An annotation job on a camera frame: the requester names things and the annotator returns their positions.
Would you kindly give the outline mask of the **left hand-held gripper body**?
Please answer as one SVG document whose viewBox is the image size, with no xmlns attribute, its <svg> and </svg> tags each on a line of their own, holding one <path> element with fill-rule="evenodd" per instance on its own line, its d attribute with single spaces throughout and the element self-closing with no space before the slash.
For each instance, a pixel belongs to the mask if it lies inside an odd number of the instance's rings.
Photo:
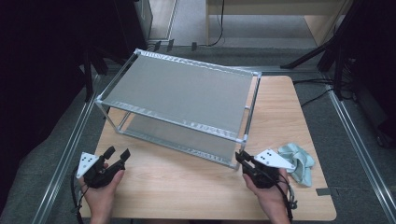
<svg viewBox="0 0 396 224">
<path fill-rule="evenodd" d="M 82 152 L 76 178 L 83 177 L 85 184 L 90 188 L 99 189 L 108 185 L 119 170 L 125 169 L 125 162 L 119 159 L 106 168 L 105 161 L 103 155 L 97 156 Z"/>
</svg>

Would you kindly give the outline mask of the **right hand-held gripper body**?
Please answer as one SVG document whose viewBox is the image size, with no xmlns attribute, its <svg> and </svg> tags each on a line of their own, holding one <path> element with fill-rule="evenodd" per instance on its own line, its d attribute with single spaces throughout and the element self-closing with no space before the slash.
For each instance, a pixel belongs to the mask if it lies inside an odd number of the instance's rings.
<svg viewBox="0 0 396 224">
<path fill-rule="evenodd" d="M 265 149 L 253 157 L 253 161 L 246 161 L 245 166 L 241 165 L 243 173 L 247 174 L 259 189 L 269 189 L 275 185 L 279 180 L 280 169 L 293 168 L 290 162 L 272 149 Z"/>
</svg>

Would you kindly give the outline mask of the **light blue cloth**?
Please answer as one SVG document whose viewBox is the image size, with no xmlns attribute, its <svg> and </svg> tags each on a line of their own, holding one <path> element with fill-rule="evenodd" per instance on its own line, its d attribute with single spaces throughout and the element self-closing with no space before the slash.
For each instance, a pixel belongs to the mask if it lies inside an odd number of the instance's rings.
<svg viewBox="0 0 396 224">
<path fill-rule="evenodd" d="M 289 143 L 278 149 L 278 154 L 293 165 L 287 172 L 300 185 L 312 186 L 311 168 L 315 165 L 314 159 L 300 146 Z"/>
</svg>

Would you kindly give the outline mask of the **silver two-tier metal rack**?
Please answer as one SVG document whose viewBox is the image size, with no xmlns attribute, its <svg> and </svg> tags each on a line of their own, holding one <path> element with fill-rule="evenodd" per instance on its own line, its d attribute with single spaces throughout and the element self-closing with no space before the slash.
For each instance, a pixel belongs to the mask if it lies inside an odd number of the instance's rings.
<svg viewBox="0 0 396 224">
<path fill-rule="evenodd" d="M 237 169 L 261 77 L 136 49 L 95 103 L 116 133 Z"/>
</svg>

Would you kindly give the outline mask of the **person's left hand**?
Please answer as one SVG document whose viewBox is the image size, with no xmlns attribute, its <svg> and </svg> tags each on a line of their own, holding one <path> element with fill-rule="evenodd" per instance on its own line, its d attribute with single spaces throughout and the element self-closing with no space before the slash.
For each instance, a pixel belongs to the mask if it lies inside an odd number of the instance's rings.
<svg viewBox="0 0 396 224">
<path fill-rule="evenodd" d="M 116 190 L 123 176 L 124 171 L 119 170 L 108 185 L 99 189 L 88 188 L 83 177 L 78 180 L 81 189 L 85 191 L 84 197 L 90 207 L 92 217 L 112 216 Z"/>
</svg>

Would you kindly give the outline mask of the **person's right hand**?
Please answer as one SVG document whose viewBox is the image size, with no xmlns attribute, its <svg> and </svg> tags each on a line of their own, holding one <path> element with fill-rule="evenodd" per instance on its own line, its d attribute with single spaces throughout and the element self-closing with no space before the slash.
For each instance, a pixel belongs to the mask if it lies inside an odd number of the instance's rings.
<svg viewBox="0 0 396 224">
<path fill-rule="evenodd" d="M 280 182 L 278 185 L 282 188 L 283 192 L 280 192 L 276 186 L 273 186 L 269 189 L 259 189 L 255 186 L 247 174 L 243 174 L 243 178 L 247 187 L 257 196 L 262 211 L 270 219 L 275 217 L 288 218 L 283 194 L 288 192 L 289 180 L 287 178 L 287 172 L 285 169 L 280 169 L 279 174 L 279 179 L 281 179 L 282 182 Z"/>
</svg>

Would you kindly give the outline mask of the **black tripod stand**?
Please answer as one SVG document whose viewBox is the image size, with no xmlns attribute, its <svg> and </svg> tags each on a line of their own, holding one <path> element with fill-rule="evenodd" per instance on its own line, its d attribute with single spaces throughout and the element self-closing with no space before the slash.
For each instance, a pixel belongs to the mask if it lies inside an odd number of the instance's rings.
<svg viewBox="0 0 396 224">
<path fill-rule="evenodd" d="M 337 98 L 342 101 L 342 73 L 346 59 L 347 42 L 350 40 L 352 28 L 357 21 L 357 14 L 361 8 L 362 0 L 353 0 L 350 9 L 336 30 L 333 37 L 321 46 L 311 50 L 295 61 L 280 66 L 281 69 L 294 69 L 302 63 L 314 58 L 322 53 L 317 64 L 319 72 L 327 72 L 333 64 L 335 64 L 335 72 L 333 76 L 333 92 Z"/>
<path fill-rule="evenodd" d="M 93 96 L 92 68 L 94 68 L 99 75 L 105 75 L 108 71 L 104 57 L 105 52 L 99 47 L 90 46 L 83 51 L 86 102 Z"/>
</svg>

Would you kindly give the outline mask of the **dark curtain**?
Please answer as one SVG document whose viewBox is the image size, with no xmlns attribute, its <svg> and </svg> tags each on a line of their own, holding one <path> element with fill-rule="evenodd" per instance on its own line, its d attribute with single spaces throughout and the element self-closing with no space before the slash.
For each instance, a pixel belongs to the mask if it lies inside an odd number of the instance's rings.
<svg viewBox="0 0 396 224">
<path fill-rule="evenodd" d="M 21 160 L 85 88 L 83 51 L 111 0 L 0 0 L 0 215 Z"/>
</svg>

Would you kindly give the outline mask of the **black cabinet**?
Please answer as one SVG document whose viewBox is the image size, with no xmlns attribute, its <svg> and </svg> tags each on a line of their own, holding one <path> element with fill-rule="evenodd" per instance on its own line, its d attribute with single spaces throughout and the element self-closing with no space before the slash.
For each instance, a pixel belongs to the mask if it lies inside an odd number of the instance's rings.
<svg viewBox="0 0 396 224">
<path fill-rule="evenodd" d="M 117 53 L 129 58 L 135 49 L 147 49 L 153 14 L 149 0 L 113 0 L 120 26 Z"/>
</svg>

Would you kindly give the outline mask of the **light wooden desk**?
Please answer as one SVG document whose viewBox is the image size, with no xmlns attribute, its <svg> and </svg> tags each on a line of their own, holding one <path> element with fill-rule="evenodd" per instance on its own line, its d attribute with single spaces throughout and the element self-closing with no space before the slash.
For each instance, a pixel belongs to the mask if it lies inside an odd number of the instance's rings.
<svg viewBox="0 0 396 224">
<path fill-rule="evenodd" d="M 210 15 L 303 15 L 317 45 L 332 36 L 354 0 L 205 0 L 206 40 Z"/>
</svg>

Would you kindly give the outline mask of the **aluminium floor rail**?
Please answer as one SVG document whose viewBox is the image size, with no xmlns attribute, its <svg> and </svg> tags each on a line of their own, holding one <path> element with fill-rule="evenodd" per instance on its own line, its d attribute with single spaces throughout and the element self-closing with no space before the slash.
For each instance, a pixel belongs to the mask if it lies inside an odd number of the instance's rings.
<svg viewBox="0 0 396 224">
<path fill-rule="evenodd" d="M 76 152 L 78 141 L 82 136 L 82 132 L 88 121 L 88 117 L 91 114 L 93 108 L 93 98 L 95 97 L 95 94 L 96 91 L 93 91 L 92 95 L 85 101 L 84 106 L 79 113 L 73 132 L 71 132 L 71 135 L 63 150 L 63 154 L 57 163 L 56 169 L 52 178 L 50 179 L 49 184 L 46 187 L 41 203 L 36 209 L 32 224 L 46 224 L 47 222 L 52 206 L 54 205 L 54 202 L 66 177 L 68 167 Z"/>
<path fill-rule="evenodd" d="M 363 139 L 349 115 L 345 103 L 338 99 L 330 85 L 326 85 L 325 88 L 329 92 L 332 105 L 346 130 L 349 141 L 357 154 L 364 173 L 372 186 L 375 196 L 378 199 L 389 224 L 396 224 L 396 200 L 391 194 L 389 187 L 386 185 L 383 176 L 378 171 L 368 148 L 363 143 Z"/>
</svg>

